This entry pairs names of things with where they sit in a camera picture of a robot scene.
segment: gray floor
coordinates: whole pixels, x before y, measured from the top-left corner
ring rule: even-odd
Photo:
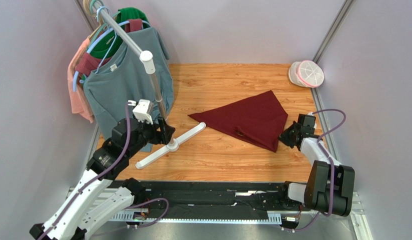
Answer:
[[[303,214],[301,226],[311,220]],[[103,233],[124,226],[122,222],[108,222],[97,231]],[[248,224],[157,223],[138,230],[123,229],[94,240],[356,240],[350,217],[320,216],[302,232],[281,231],[279,226]]]

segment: peach garment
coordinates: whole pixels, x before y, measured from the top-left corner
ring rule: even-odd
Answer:
[[[73,92],[73,76],[75,73],[75,67],[80,60],[81,56],[86,52],[87,48],[89,47],[90,39],[87,38],[83,41],[81,46],[74,55],[73,59],[68,65],[67,70],[67,83],[68,83],[68,93],[70,94],[70,101],[71,101],[71,112],[74,114],[80,114],[85,119],[89,120],[90,123],[93,122],[94,116],[92,109],[84,95],[83,88],[77,84],[77,91]]]

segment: clothing tag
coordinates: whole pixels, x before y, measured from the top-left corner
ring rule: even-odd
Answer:
[[[107,45],[110,44],[110,42],[114,39],[115,36],[113,36],[112,38],[110,38],[110,40],[108,40],[108,42],[106,43]]]
[[[116,65],[116,64],[111,65],[110,70],[111,70],[112,72],[114,72],[114,70],[116,70],[116,69],[117,69],[117,65]]]

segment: green shirt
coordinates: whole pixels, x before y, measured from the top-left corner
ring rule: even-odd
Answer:
[[[147,16],[141,10],[136,9],[134,7],[122,8],[122,9],[119,9],[119,11],[120,11],[120,14],[116,16],[116,22],[118,24],[124,21],[127,21],[129,19],[142,19],[148,22]],[[143,23],[142,26],[144,27],[144,29],[149,28],[149,25],[145,23]],[[98,42],[98,44],[90,52],[92,57],[97,58],[97,59],[103,59],[105,54],[108,51],[108,48],[111,46],[111,43],[113,42],[113,38],[114,38],[114,31],[110,32],[103,39],[101,39]],[[122,43],[123,43],[123,40],[121,39],[121,37],[117,36],[117,39],[115,40],[113,46],[108,52],[108,55],[106,58],[113,56],[117,52],[117,50],[119,49]]]

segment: wood grain surface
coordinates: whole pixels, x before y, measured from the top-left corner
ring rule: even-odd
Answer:
[[[174,64],[175,102],[169,123],[178,137],[198,124],[188,115],[215,109],[272,90],[289,117],[315,111],[311,91],[292,84],[289,64]],[[316,134],[321,134],[317,121]],[[98,148],[104,139],[101,136]],[[162,147],[155,145],[153,151]],[[311,165],[296,148],[282,143],[276,153],[253,146],[211,128],[185,142],[144,169],[135,164],[149,152],[139,152],[118,177],[157,181],[306,182]]]

